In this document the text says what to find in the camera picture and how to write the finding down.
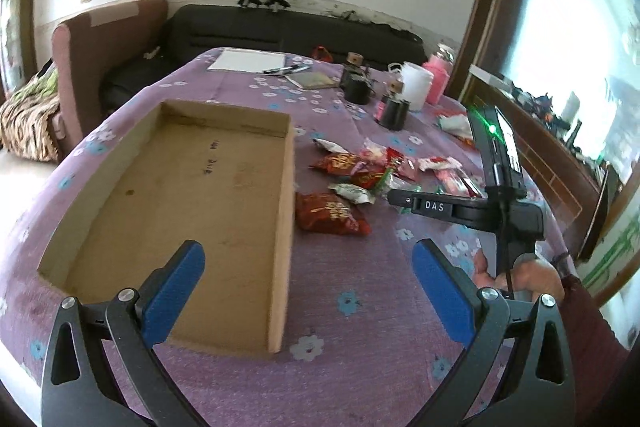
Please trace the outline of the right hand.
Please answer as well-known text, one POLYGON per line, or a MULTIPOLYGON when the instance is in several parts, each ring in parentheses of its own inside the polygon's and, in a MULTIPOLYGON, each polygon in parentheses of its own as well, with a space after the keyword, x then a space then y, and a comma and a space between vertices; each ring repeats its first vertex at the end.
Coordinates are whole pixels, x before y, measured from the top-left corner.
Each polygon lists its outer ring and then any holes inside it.
MULTIPOLYGON (((478 288, 493 287, 505 291, 509 288, 506 274, 491 277, 487 271, 488 262, 483 251, 474 257, 473 281, 478 288)), ((521 262, 511 271, 512 291, 529 291, 536 300, 542 294, 551 295, 557 303, 562 303, 565 291, 555 267, 544 259, 521 262)))

